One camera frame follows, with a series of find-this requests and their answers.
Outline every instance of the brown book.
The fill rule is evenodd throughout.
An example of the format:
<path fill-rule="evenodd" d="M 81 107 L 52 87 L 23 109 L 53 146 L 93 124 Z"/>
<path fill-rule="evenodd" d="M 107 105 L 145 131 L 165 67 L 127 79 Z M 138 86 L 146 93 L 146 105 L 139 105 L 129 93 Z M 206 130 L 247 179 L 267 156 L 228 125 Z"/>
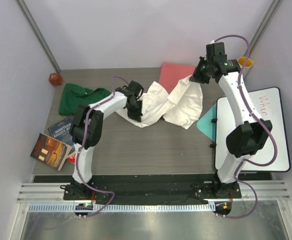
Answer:
<path fill-rule="evenodd" d="M 30 156 L 60 171 L 72 147 L 57 139 L 40 133 Z"/>

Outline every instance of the white wall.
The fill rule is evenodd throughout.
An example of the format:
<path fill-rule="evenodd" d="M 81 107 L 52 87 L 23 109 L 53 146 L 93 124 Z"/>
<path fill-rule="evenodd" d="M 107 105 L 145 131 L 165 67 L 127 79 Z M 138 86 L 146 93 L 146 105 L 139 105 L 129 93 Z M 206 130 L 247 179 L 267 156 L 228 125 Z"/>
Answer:
<path fill-rule="evenodd" d="M 272 0 L 25 0 L 61 69 L 197 65 L 211 40 L 252 39 Z M 230 58 L 245 44 L 225 40 Z"/>
<path fill-rule="evenodd" d="M 0 240 L 7 239 L 29 157 L 54 94 L 53 68 L 14 0 L 0 0 Z"/>
<path fill-rule="evenodd" d="M 279 176 L 292 198 L 292 0 L 283 1 L 253 54 L 247 75 L 249 90 L 279 87 L 282 96 L 291 170 Z"/>

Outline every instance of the white cloth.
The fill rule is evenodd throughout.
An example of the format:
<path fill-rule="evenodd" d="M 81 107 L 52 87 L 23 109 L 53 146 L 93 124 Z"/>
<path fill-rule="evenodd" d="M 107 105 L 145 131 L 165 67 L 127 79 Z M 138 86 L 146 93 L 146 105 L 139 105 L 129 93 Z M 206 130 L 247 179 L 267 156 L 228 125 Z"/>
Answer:
<path fill-rule="evenodd" d="M 125 108 L 117 110 L 116 113 L 140 128 L 150 126 L 163 117 L 166 122 L 188 129 L 200 118 L 203 109 L 201 85 L 191 82 L 190 77 L 179 80 L 170 94 L 154 81 L 148 92 L 140 98 L 141 122 L 129 119 Z"/>

